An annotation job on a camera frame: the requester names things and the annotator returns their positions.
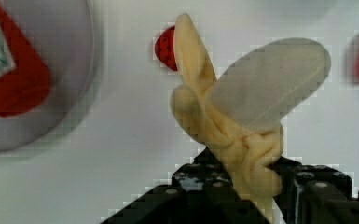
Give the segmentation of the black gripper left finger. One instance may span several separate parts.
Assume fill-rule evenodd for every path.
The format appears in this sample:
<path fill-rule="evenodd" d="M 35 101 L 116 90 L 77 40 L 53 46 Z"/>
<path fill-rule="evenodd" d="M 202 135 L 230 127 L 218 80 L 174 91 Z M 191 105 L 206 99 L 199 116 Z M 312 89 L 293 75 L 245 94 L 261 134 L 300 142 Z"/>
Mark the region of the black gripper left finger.
<path fill-rule="evenodd" d="M 101 224 L 269 224 L 209 149 Z"/>

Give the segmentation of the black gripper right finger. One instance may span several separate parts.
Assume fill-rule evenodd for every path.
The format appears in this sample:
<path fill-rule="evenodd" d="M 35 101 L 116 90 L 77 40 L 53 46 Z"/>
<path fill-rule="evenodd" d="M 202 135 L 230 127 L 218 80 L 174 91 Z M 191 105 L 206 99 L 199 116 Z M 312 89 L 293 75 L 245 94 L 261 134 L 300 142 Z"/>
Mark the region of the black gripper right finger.
<path fill-rule="evenodd" d="M 286 224 L 359 224 L 359 191 L 354 198 L 348 175 L 285 157 L 269 168 L 282 179 L 282 191 L 274 200 Z"/>

